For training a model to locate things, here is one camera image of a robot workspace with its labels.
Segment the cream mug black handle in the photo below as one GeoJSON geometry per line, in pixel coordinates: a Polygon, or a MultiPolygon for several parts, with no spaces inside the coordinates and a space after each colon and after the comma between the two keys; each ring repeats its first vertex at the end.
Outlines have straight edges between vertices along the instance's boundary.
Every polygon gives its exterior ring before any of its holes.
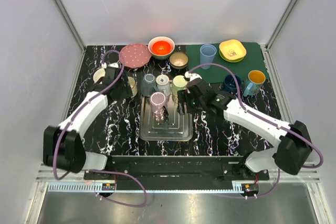
{"type": "Polygon", "coordinates": [[[129,83],[129,86],[130,86],[131,91],[132,91],[131,98],[134,98],[138,93],[136,81],[133,77],[128,77],[128,83],[129,83]]]}

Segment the light green mug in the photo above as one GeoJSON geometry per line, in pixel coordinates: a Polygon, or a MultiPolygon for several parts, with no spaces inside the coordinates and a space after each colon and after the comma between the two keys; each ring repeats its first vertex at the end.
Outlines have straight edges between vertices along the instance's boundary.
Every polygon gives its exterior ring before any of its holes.
{"type": "Polygon", "coordinates": [[[173,78],[172,81],[172,94],[177,97],[177,93],[181,90],[186,89],[187,81],[184,79],[184,76],[179,75],[173,78]]]}

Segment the pink mug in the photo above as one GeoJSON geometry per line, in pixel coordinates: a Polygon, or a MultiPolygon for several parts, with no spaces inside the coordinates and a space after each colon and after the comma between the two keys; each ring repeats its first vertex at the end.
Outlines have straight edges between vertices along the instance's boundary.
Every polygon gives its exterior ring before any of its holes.
{"type": "Polygon", "coordinates": [[[150,96],[150,107],[157,121],[166,122],[169,119],[167,111],[167,98],[161,92],[155,92],[150,96]]]}

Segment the dark blue mug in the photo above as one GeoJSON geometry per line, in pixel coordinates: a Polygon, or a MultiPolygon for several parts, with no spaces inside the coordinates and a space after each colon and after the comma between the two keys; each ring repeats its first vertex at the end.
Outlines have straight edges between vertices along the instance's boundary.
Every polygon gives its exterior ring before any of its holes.
{"type": "Polygon", "coordinates": [[[241,86],[241,78],[235,75],[235,78],[238,83],[238,88],[236,86],[235,80],[232,75],[227,75],[222,83],[222,90],[231,94],[236,95],[241,86]]]}

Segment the blue butterfly mug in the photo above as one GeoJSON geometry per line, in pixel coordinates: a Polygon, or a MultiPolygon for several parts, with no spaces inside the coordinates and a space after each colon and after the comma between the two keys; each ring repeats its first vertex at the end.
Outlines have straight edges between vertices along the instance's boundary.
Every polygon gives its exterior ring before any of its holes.
{"type": "Polygon", "coordinates": [[[243,96],[247,97],[256,95],[265,81],[266,76],[263,72],[259,70],[250,71],[243,85],[243,96]]]}

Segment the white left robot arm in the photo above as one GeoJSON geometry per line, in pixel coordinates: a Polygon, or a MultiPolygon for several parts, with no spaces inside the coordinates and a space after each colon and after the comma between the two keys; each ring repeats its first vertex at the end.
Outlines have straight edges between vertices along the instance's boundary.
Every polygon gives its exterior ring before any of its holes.
{"type": "Polygon", "coordinates": [[[117,63],[103,69],[103,75],[93,84],[82,103],[57,126],[48,126],[43,137],[43,164],[53,168],[54,177],[61,180],[56,169],[68,173],[95,170],[103,180],[113,175],[106,155],[87,152],[82,139],[96,117],[118,99],[132,97],[127,74],[117,63]]]}

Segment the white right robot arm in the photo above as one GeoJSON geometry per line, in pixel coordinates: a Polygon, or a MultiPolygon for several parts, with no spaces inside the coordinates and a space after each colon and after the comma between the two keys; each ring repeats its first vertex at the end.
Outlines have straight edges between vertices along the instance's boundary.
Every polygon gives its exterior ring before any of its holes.
{"type": "Polygon", "coordinates": [[[258,172],[278,168],[297,175],[312,152],[306,126],[294,124],[263,114],[225,91],[215,91],[196,73],[186,72],[185,90],[177,93],[179,114],[206,112],[221,120],[236,123],[261,136],[272,145],[264,151],[246,154],[238,167],[239,176],[250,180],[258,172]]]}

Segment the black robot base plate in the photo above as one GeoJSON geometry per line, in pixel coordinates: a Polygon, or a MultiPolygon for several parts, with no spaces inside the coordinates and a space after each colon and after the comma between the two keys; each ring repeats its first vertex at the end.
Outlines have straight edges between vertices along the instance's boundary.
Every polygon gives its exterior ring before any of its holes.
{"type": "Polygon", "coordinates": [[[126,176],[135,177],[147,191],[232,189],[232,181],[267,181],[269,174],[249,172],[240,164],[241,157],[229,156],[113,156],[106,168],[86,172],[87,180],[117,180],[118,190],[136,190],[138,185],[126,176]]]}

